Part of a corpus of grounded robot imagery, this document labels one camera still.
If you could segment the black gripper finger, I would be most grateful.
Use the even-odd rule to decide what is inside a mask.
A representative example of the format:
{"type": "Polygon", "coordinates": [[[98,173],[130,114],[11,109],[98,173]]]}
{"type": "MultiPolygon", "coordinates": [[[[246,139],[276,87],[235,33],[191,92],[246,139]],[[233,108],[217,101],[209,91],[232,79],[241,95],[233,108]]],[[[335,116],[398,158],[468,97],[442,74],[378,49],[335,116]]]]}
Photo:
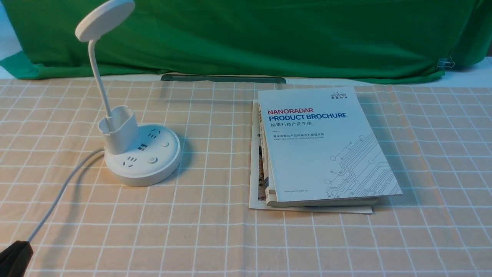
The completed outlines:
{"type": "Polygon", "coordinates": [[[26,273],[33,249],[28,241],[16,241],[0,253],[0,276],[23,277],[26,273]]]}

